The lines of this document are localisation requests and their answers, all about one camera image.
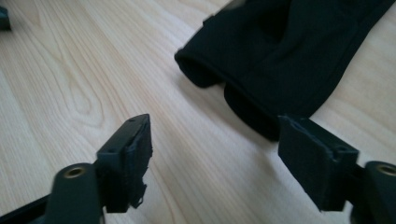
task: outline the black object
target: black object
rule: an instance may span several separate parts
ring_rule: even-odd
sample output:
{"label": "black object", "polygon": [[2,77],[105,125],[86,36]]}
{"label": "black object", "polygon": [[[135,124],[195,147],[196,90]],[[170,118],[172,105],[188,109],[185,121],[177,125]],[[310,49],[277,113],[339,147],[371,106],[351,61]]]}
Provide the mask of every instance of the black object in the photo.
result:
{"label": "black object", "polygon": [[97,152],[94,164],[65,167],[51,194],[0,217],[0,224],[105,223],[103,210],[124,213],[143,202],[152,156],[149,115],[126,120]]}
{"label": "black object", "polygon": [[352,223],[396,223],[396,166],[356,160],[359,151],[310,119],[279,117],[279,157],[321,211],[353,205]]}
{"label": "black object", "polygon": [[277,116],[310,117],[393,3],[247,0],[204,21],[175,59],[199,87],[226,82],[230,108],[258,133],[277,140]]}
{"label": "black object", "polygon": [[0,31],[1,30],[11,30],[11,25],[9,24],[8,11],[6,8],[0,7]]}

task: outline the black clamp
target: black clamp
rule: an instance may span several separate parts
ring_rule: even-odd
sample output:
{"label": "black clamp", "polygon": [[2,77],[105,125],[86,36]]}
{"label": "black clamp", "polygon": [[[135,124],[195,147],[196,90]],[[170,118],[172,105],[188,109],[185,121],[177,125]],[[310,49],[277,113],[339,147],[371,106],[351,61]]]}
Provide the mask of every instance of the black clamp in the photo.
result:
{"label": "black clamp", "polygon": [[126,120],[97,152],[94,164],[63,168],[50,195],[0,217],[0,224],[98,224],[143,202],[152,156],[149,115]]}
{"label": "black clamp", "polygon": [[370,161],[310,119],[279,117],[279,157],[320,211],[353,204],[351,223],[396,223],[396,166]]}

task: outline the screw hole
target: screw hole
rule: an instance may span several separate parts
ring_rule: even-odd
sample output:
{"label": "screw hole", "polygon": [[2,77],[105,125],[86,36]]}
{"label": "screw hole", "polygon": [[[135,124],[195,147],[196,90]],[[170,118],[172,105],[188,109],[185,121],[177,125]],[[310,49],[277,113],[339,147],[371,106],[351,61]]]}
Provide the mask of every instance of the screw hole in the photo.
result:
{"label": "screw hole", "polygon": [[78,176],[81,176],[85,173],[85,169],[84,167],[75,167],[72,168],[68,171],[66,171],[66,173],[64,173],[64,177],[65,178],[76,178]]}
{"label": "screw hole", "polygon": [[396,168],[389,165],[378,165],[376,169],[384,175],[396,176]]}

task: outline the light wood surface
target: light wood surface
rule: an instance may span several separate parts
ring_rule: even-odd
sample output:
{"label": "light wood surface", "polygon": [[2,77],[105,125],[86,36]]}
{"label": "light wood surface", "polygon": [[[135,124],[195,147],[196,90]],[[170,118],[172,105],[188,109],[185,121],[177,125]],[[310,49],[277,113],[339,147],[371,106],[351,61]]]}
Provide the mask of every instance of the light wood surface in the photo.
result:
{"label": "light wood surface", "polygon": [[[227,0],[0,0],[0,215],[50,192],[67,165],[128,118],[151,116],[144,203],[107,223],[349,223],[320,213],[220,86],[201,90],[173,56]],[[396,163],[396,6],[368,35],[312,117],[361,151]]]}

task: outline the black plastic part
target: black plastic part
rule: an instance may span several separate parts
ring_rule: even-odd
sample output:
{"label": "black plastic part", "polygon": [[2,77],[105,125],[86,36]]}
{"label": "black plastic part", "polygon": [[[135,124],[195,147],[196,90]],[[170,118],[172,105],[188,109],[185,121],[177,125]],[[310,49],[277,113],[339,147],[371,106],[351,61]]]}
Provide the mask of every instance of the black plastic part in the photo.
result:
{"label": "black plastic part", "polygon": [[143,202],[143,175],[151,155],[149,115],[125,121],[97,152],[95,166],[105,179],[102,191],[108,213],[124,213],[128,203],[136,208]]}
{"label": "black plastic part", "polygon": [[365,167],[364,198],[375,223],[396,223],[396,166],[370,161]]}
{"label": "black plastic part", "polygon": [[95,167],[92,164],[74,164],[55,176],[44,223],[104,223]]}
{"label": "black plastic part", "polygon": [[42,223],[48,195],[0,217],[0,224]]}
{"label": "black plastic part", "polygon": [[310,119],[279,121],[279,157],[319,210],[342,211],[359,151]]}
{"label": "black plastic part", "polygon": [[3,7],[0,7],[0,30],[11,30],[8,11]]}

